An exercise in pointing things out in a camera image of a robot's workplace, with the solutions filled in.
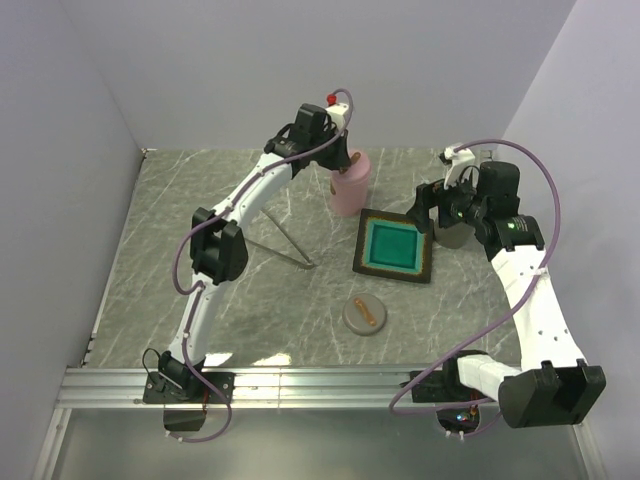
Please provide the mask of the pink lid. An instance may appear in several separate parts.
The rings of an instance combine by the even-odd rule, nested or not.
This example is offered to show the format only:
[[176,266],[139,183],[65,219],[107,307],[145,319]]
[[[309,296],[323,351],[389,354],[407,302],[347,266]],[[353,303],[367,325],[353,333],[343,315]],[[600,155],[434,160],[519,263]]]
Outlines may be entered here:
[[367,182],[371,175],[371,161],[366,152],[359,149],[350,149],[348,151],[351,165],[344,172],[339,171],[331,173],[331,181],[337,186],[338,184],[358,184]]

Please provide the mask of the pink cup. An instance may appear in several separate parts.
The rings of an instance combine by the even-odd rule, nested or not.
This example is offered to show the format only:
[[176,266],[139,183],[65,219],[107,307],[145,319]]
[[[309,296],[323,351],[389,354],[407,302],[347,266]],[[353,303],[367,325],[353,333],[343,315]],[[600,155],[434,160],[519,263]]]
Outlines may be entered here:
[[369,176],[346,172],[333,172],[330,177],[330,207],[342,217],[355,216],[365,207]]

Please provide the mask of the grey lid with strap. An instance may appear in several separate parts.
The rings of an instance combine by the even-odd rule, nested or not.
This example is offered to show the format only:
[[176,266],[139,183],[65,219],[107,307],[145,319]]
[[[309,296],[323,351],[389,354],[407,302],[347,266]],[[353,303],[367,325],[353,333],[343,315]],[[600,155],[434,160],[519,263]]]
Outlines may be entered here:
[[359,293],[350,297],[342,309],[342,321],[358,336],[372,336],[386,325],[387,308],[376,296]]

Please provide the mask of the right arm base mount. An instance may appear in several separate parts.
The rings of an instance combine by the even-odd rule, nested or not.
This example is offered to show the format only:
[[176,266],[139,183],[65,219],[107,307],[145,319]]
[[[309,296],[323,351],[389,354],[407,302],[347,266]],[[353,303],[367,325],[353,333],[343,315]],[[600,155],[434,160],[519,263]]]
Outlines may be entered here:
[[[441,370],[436,370],[411,390],[414,404],[422,403],[463,403],[480,400],[483,395],[478,391],[450,380]],[[464,439],[478,435],[502,419],[497,411],[486,418],[481,414],[479,405],[440,409],[436,412],[439,425],[447,436],[457,435]]]

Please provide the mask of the square teal black plate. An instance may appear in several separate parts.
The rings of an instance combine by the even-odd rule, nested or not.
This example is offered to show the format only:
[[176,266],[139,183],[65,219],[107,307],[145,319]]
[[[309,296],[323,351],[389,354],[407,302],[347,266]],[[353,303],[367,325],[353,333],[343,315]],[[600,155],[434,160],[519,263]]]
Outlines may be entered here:
[[403,282],[428,284],[432,277],[434,222],[419,230],[404,214],[360,212],[352,270]]

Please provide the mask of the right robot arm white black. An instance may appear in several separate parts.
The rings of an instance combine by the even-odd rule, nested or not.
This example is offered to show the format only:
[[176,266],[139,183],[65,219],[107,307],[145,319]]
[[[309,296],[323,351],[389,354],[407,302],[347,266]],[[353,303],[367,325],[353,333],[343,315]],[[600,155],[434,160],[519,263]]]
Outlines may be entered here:
[[477,180],[455,166],[443,179],[421,184],[407,216],[420,232],[435,209],[442,228],[466,224],[483,246],[507,296],[520,345],[519,367],[462,348],[443,362],[441,386],[455,400],[474,390],[498,403],[512,428],[581,423],[606,386],[601,367],[587,362],[557,300],[534,217],[519,213],[520,171],[483,162]]

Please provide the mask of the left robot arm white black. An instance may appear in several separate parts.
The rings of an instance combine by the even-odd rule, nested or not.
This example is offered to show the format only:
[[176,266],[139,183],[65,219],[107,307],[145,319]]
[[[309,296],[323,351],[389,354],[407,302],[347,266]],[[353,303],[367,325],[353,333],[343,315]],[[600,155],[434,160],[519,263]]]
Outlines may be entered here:
[[239,185],[211,209],[199,208],[179,248],[189,252],[192,284],[172,280],[187,305],[177,333],[158,359],[156,388],[180,402],[207,389],[202,368],[213,319],[227,289],[248,264],[245,231],[265,204],[311,162],[329,171],[350,167],[347,149],[352,102],[335,94],[325,107],[302,104],[293,122],[269,139],[257,164]]

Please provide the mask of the aluminium rail frame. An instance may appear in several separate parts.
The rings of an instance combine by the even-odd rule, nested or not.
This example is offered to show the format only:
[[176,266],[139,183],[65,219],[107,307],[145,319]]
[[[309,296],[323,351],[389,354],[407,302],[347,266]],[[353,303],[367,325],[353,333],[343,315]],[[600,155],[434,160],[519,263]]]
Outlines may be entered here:
[[[288,267],[252,251],[227,289],[207,340],[204,372],[235,374],[229,403],[210,405],[198,432],[169,432],[163,408],[144,405],[148,374],[174,339],[187,305],[167,282],[152,284],[135,255],[167,258],[198,204],[215,207],[260,154],[154,156],[137,186],[134,213],[99,315],[97,350],[62,382],[40,477],[45,479],[589,479],[594,454],[579,424],[447,436],[440,409],[411,390],[462,348],[519,367],[509,302],[483,246],[434,239],[432,277],[417,284],[352,270],[359,220],[330,207],[330,178],[310,166],[279,190],[245,231],[273,237],[273,214],[314,259]],[[406,215],[420,184],[443,179],[432,153],[370,152],[368,209]],[[342,321],[345,302],[378,297],[387,322],[372,336]]]

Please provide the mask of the grey cup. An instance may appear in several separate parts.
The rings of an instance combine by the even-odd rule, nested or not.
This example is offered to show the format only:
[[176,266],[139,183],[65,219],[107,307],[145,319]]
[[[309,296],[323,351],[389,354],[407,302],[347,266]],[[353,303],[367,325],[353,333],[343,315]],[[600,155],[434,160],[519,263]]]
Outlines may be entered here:
[[460,249],[473,235],[473,228],[457,214],[437,210],[434,219],[434,239],[447,249]]

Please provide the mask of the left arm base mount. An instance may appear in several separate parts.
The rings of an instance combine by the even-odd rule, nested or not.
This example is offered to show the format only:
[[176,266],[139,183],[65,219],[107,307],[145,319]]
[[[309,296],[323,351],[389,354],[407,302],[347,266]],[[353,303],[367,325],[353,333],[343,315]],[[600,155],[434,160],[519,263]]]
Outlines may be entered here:
[[169,432],[198,432],[204,425],[210,405],[229,403],[233,396],[235,374],[204,372],[204,378],[222,394],[220,398],[199,379],[190,378],[184,389],[158,372],[148,374],[142,403],[163,408],[163,424]]

